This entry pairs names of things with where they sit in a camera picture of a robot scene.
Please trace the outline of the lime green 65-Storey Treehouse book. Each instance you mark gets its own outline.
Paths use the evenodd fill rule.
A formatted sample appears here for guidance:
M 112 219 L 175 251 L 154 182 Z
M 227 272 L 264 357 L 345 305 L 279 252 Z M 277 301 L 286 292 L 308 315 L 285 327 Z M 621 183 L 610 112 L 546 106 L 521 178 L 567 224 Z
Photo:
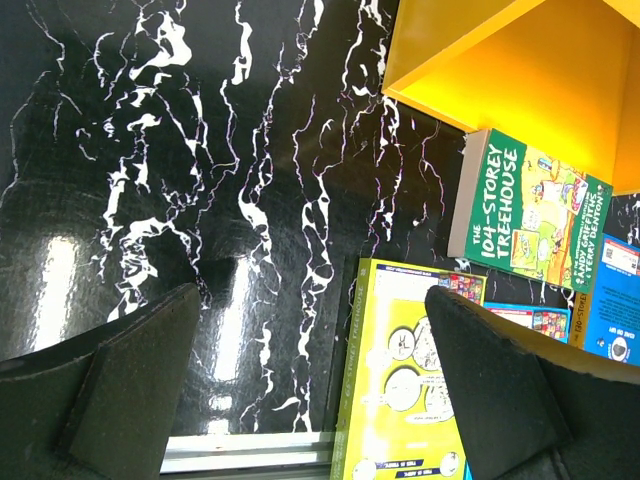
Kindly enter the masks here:
M 331 478 L 470 478 L 425 308 L 433 286 L 483 304 L 486 279 L 360 260 Z

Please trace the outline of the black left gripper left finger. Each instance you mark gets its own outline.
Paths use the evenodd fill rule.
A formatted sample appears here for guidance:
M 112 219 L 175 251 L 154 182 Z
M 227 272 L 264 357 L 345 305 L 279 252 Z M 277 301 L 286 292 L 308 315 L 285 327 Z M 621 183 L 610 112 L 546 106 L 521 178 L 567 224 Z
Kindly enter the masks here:
M 2 362 L 2 478 L 158 478 L 199 319 L 198 288 L 184 284 Z

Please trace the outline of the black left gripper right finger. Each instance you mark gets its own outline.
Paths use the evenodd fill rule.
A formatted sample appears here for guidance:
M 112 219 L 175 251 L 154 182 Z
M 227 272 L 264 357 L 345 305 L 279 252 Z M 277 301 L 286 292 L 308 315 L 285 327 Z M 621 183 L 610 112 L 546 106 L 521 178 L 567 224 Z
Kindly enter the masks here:
M 443 287 L 425 309 L 473 478 L 638 478 L 638 367 Z

